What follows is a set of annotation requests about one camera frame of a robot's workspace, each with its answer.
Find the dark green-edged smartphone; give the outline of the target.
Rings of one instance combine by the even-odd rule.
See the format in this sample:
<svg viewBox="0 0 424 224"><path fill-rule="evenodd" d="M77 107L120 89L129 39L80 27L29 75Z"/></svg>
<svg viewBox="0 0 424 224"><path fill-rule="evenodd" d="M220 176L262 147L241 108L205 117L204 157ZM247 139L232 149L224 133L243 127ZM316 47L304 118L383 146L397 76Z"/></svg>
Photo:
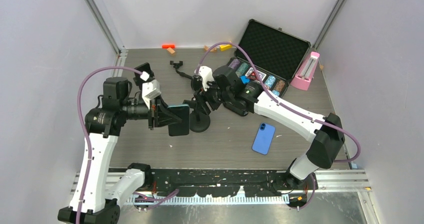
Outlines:
<svg viewBox="0 0 424 224"><path fill-rule="evenodd" d="M189 105L170 105L167 110L177 117L177 120L174 123L168 125L168 135L171 137L189 135L191 111Z"/></svg>

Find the black smartphone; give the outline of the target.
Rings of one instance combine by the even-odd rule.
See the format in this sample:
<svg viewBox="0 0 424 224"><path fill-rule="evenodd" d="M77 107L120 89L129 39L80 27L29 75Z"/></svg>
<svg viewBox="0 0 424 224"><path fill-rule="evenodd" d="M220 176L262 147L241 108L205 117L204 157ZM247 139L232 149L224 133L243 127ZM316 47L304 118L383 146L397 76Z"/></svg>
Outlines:
<svg viewBox="0 0 424 224"><path fill-rule="evenodd" d="M149 63L144 63L135 68L141 74L134 74L134 83L141 89L144 83L150 82L155 79L154 72L151 70Z"/></svg>

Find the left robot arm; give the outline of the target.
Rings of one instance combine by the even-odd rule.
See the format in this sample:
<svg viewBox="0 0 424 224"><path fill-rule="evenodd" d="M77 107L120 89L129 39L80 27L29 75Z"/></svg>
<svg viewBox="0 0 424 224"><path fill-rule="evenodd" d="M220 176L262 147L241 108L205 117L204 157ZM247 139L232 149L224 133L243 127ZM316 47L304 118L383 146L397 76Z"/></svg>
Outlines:
<svg viewBox="0 0 424 224"><path fill-rule="evenodd" d="M140 87L139 97L131 97L133 84ZM124 176L111 188L106 179L121 129L128 120L147 120L149 128L182 121L164 103L159 82L136 77L107 78L98 96L97 106L81 115L85 152L75 193L67 207L58 212L64 223L117 223L120 209L138 189L149 190L154 184L147 164L132 163Z"/></svg>

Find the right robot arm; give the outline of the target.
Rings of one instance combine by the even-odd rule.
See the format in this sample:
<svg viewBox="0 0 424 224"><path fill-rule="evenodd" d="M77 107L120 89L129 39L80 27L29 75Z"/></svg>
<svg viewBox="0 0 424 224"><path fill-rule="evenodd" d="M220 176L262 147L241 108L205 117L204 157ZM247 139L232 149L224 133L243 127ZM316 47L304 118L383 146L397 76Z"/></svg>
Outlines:
<svg viewBox="0 0 424 224"><path fill-rule="evenodd" d="M192 82L198 86L194 95L197 104L206 115L226 105L240 115L268 117L311 142L306 153L296 158L284 174L283 182L289 188L298 189L311 173L331 168L345 142L337 115L310 113L271 93L258 80L245 84L229 66L215 71L201 66L195 70Z"/></svg>

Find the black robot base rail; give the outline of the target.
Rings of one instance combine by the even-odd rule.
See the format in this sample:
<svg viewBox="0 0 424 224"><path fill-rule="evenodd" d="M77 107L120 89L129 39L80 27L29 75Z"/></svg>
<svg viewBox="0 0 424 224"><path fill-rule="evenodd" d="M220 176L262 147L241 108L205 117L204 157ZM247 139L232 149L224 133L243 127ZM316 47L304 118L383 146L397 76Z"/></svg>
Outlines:
<svg viewBox="0 0 424 224"><path fill-rule="evenodd" d="M139 191L166 196L178 189L178 197L280 196L317 189L316 176L290 181L284 170L260 169L151 169Z"/></svg>

